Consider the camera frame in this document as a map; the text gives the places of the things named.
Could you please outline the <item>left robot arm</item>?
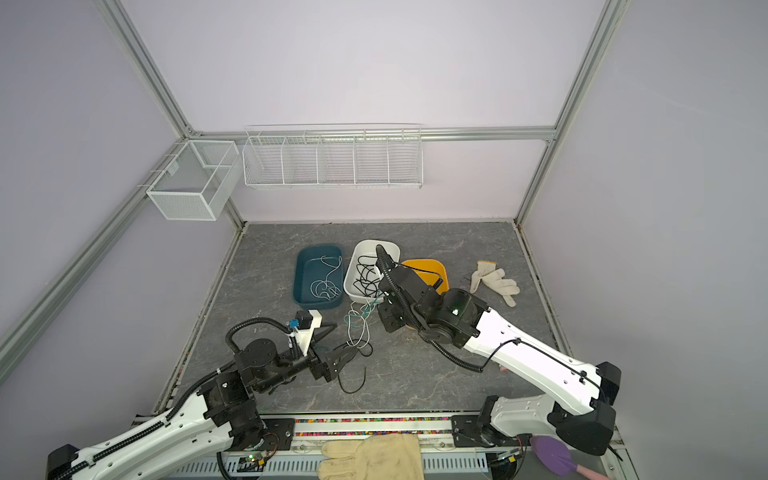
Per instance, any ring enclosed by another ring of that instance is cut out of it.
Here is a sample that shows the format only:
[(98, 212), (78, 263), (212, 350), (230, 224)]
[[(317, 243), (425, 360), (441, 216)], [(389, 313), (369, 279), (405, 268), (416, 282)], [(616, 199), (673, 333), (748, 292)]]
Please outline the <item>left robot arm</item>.
[(248, 447), (279, 448), (293, 430), (262, 418), (257, 395), (289, 383), (308, 370), (332, 382), (358, 354), (338, 346), (306, 351), (297, 344), (279, 352), (256, 339), (231, 362), (194, 383), (168, 411), (110, 440), (79, 449), (64, 445), (48, 456), (49, 479), (156, 479), (200, 457)]

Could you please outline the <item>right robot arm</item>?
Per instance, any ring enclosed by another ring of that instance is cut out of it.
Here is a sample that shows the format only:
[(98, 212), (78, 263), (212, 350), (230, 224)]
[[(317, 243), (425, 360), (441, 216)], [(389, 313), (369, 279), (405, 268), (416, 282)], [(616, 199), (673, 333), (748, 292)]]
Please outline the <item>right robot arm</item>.
[(444, 293), (411, 268), (377, 260), (384, 299), (379, 315), (388, 332), (404, 326), (455, 365), (482, 372), (494, 362), (540, 389), (549, 411), (538, 422), (571, 447), (601, 456), (616, 422), (622, 372), (610, 362), (578, 361), (537, 340), (474, 294)]

